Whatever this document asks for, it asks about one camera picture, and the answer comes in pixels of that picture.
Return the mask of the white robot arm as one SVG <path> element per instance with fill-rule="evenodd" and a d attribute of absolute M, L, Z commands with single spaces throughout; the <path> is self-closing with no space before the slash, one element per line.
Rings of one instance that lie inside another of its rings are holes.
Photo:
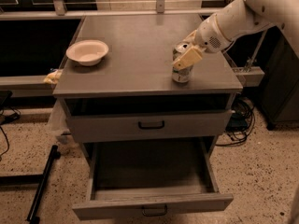
<path fill-rule="evenodd" d="M 276 26 L 299 56 L 299 0 L 234 0 L 191 32 L 187 48 L 172 62 L 181 70 L 199 63 L 205 52 L 217 53 L 239 37 Z"/>

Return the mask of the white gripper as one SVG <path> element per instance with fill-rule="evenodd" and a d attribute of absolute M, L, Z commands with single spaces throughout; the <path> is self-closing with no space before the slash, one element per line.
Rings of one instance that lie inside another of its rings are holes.
<path fill-rule="evenodd" d="M 199 45 L 206 52 L 217 53 L 232 44 L 231 15 L 215 13 L 202 21 L 196 31 L 187 35 L 183 42 L 188 45 Z M 185 69 L 203 59 L 203 51 L 199 46 L 190 46 L 180 54 L 172 65 L 177 69 Z"/>

